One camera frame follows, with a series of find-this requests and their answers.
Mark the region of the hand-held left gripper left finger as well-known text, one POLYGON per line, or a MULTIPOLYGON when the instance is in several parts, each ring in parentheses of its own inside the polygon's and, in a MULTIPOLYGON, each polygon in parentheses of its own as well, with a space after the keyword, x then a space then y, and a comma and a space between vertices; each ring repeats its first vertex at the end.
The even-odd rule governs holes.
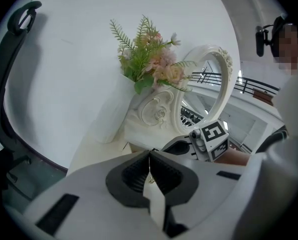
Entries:
POLYGON ((55 237, 163 237, 148 209, 123 206, 105 183, 112 168, 136 155, 122 155, 76 170, 36 197, 23 215, 37 224, 64 194, 70 194, 78 200, 55 237))

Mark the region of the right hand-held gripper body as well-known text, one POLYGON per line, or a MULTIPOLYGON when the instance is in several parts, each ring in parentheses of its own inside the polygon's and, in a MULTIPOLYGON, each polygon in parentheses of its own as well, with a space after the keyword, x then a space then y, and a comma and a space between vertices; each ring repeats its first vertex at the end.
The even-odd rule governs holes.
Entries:
POLYGON ((228 137, 219 120, 204 123, 189 133, 197 159, 204 162, 214 162, 228 150, 228 137))

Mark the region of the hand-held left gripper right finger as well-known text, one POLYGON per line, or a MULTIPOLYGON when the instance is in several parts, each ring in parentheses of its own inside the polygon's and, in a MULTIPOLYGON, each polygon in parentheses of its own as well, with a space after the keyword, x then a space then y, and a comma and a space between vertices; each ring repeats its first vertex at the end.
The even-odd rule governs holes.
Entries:
POLYGON ((233 237, 243 205, 233 196, 244 167, 151 151, 150 237, 233 237))

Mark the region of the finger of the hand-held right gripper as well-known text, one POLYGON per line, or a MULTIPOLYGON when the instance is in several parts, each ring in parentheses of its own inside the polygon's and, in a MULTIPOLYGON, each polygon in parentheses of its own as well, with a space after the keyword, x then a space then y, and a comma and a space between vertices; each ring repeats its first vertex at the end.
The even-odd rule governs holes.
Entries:
POLYGON ((169 141, 162 149, 162 152, 175 156, 192 157, 193 146, 188 135, 181 135, 169 141))

